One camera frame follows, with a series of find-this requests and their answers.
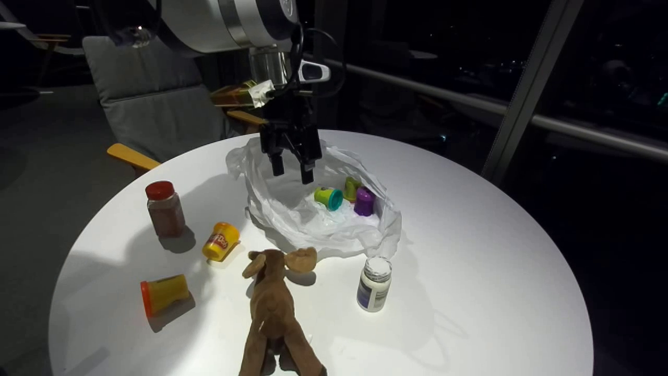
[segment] brown stuffed animal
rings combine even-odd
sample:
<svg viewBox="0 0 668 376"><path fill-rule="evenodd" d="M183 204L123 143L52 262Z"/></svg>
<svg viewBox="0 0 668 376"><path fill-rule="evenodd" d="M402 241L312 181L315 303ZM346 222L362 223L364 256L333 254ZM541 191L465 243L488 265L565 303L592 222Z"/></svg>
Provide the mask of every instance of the brown stuffed animal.
<svg viewBox="0 0 668 376"><path fill-rule="evenodd" d="M315 248L298 248L291 254L263 251L249 254L252 263L243 269L243 278L256 278L250 298L250 333L243 348L239 376L273 374L280 358L281 370L301 376L325 376L327 370L315 358L298 323L294 321L291 295L283 282L283 267L294 275L311 275L317 263Z"/></svg>

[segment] table surface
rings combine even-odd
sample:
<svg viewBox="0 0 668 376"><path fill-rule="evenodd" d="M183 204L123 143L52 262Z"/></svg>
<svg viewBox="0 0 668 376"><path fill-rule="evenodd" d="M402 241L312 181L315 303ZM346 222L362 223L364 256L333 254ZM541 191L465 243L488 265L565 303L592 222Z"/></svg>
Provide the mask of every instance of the table surface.
<svg viewBox="0 0 668 376"><path fill-rule="evenodd" d="M354 303L364 257L324 259L312 287L288 282L297 318L330 376L591 376L583 292L548 234L479 176L385 139L322 133L354 153L402 211L387 303ZM185 153L123 188L71 248L50 310L54 374L237 374L249 313L245 254L272 243L245 214L229 139ZM196 246L162 251L144 187L171 181ZM239 246L207 265L200 246L218 220ZM196 308L153 333L139 280L183 275Z"/></svg>

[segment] brown bottle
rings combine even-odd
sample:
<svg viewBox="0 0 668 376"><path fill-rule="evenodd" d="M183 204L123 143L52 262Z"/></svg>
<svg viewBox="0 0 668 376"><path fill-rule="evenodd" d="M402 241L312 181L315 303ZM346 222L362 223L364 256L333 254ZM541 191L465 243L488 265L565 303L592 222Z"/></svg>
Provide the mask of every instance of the brown bottle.
<svg viewBox="0 0 668 376"><path fill-rule="evenodd" d="M185 232L182 200L173 192L171 183L155 183L146 187L148 214L157 237L177 239Z"/></svg>

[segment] yellow object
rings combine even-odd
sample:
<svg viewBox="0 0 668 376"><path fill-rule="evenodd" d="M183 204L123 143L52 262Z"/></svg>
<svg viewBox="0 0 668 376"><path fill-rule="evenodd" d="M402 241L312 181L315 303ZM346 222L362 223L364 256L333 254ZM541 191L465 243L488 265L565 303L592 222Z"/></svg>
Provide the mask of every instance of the yellow object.
<svg viewBox="0 0 668 376"><path fill-rule="evenodd" d="M224 87L210 94L210 103L224 110L241 110L241 107L252 110L252 99L249 93L252 87L256 87L256 81L252 80L241 81L239 87Z"/></svg>
<svg viewBox="0 0 668 376"><path fill-rule="evenodd" d="M252 127L263 127L268 124L267 119L250 116L245 111L227 111L227 118L237 119L237 122L252 126Z"/></svg>
<svg viewBox="0 0 668 376"><path fill-rule="evenodd" d="M126 166L139 168L139 170L155 170L160 163L130 149L126 144L115 143L113 147L106 149L106 154L124 161Z"/></svg>
<svg viewBox="0 0 668 376"><path fill-rule="evenodd" d="M360 188L360 183L356 177L346 177L346 184L341 188L341 196L348 200L348 204L354 204L354 196L356 196L356 191Z"/></svg>
<svg viewBox="0 0 668 376"><path fill-rule="evenodd" d="M330 211L335 211L341 206L341 192L335 188L315 188L312 198Z"/></svg>
<svg viewBox="0 0 668 376"><path fill-rule="evenodd" d="M191 295L187 290L183 276L171 276L165 280L141 282L141 302L146 318L153 321L166 312L171 305L187 302Z"/></svg>
<svg viewBox="0 0 668 376"><path fill-rule="evenodd" d="M232 248L237 245L237 229L233 229L227 222L218 222L213 227L213 234L209 237L207 245L203 246L203 254L207 262L224 262Z"/></svg>

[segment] plastic bag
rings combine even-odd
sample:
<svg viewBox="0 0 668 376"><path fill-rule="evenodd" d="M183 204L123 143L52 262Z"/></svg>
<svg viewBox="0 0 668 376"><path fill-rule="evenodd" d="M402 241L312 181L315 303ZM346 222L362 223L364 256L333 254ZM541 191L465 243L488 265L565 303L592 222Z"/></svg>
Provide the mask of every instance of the plastic bag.
<svg viewBox="0 0 668 376"><path fill-rule="evenodd" d="M258 139L227 154L229 172L249 187L249 211L281 248L315 246L324 257L353 257L358 254L392 257L401 239L401 211L375 177L348 153L322 143L312 184L301 184L298 161L283 153L283 176L273 177L268 158L261 153ZM375 214L360 218L351 204L327 211L315 204L317 187L339 188L346 177L356 177L375 194Z"/></svg>

